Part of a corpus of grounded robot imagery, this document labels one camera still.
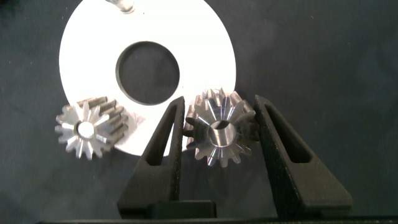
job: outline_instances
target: white washer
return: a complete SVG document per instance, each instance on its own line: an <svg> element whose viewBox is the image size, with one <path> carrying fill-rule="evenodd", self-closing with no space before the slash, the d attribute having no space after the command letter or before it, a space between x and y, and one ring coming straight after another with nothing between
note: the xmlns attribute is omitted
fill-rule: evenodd
<svg viewBox="0 0 398 224"><path fill-rule="evenodd" d="M143 41L171 51L180 69L176 91L158 105L132 99L118 84L120 55ZM184 96L186 111L205 89L223 87L232 92L236 66L227 31L203 0L135 0L130 14L105 0L84 0L63 33L60 74L70 103L107 96L125 107L129 131L115 147L140 156L172 100Z"/></svg>

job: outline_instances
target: circular hole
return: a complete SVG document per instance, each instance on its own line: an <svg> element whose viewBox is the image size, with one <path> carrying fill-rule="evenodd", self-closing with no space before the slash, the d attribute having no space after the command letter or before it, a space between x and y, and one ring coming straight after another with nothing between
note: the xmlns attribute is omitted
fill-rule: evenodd
<svg viewBox="0 0 398 224"><path fill-rule="evenodd" d="M116 67L119 86L142 104L156 105L169 99L180 80L173 54L160 44L139 42L128 47Z"/></svg>
<svg viewBox="0 0 398 224"><path fill-rule="evenodd" d="M82 122L77 126L77 133L83 137L90 139L94 136L94 126L90 122Z"/></svg>
<svg viewBox="0 0 398 224"><path fill-rule="evenodd" d="M208 134L214 146L224 147L234 141L236 130L228 121L216 121L211 124Z"/></svg>

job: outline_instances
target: black clamp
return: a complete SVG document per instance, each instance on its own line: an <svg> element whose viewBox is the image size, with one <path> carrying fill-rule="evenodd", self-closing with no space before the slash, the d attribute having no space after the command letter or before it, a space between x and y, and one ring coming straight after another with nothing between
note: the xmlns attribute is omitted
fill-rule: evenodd
<svg viewBox="0 0 398 224"><path fill-rule="evenodd" d="M279 218L344 215L351 195L274 105L256 96L256 120ZM178 201L184 99L171 102L118 201L123 218L215 218L213 202ZM169 161L161 166L172 126Z"/></svg>

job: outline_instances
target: black background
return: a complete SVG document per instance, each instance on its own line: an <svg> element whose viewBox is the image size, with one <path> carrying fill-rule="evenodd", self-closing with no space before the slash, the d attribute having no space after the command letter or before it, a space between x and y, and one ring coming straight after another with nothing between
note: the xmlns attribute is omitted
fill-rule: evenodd
<svg viewBox="0 0 398 224"><path fill-rule="evenodd" d="M275 104L352 194L351 215L398 215L398 1L206 1L231 38L239 94ZM0 5L0 223L119 218L138 157L79 160L53 130L68 104L60 41L79 2ZM212 199L219 217L276 216L253 151L227 169L184 152L180 198Z"/></svg>

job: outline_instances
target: steel gear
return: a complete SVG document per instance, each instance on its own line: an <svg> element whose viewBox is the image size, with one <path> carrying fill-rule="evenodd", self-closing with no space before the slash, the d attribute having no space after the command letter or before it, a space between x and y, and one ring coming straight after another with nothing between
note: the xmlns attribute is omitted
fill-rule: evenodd
<svg viewBox="0 0 398 224"><path fill-rule="evenodd" d="M76 157L83 153L91 160L93 153L102 157L124 136L127 130L127 116L121 114L122 106L116 101L107 101L106 97L91 98L66 105L63 114L56 120L60 124L55 131L62 133L59 143L67 143L67 152L76 150Z"/></svg>
<svg viewBox="0 0 398 224"><path fill-rule="evenodd" d="M241 152L252 154L247 145L251 141L250 120L255 114L235 91L229 96L223 89L198 95L185 119L184 135L190 137L187 149L195 149L195 159L206 156L209 166L218 159L226 167L230 158L239 164Z"/></svg>

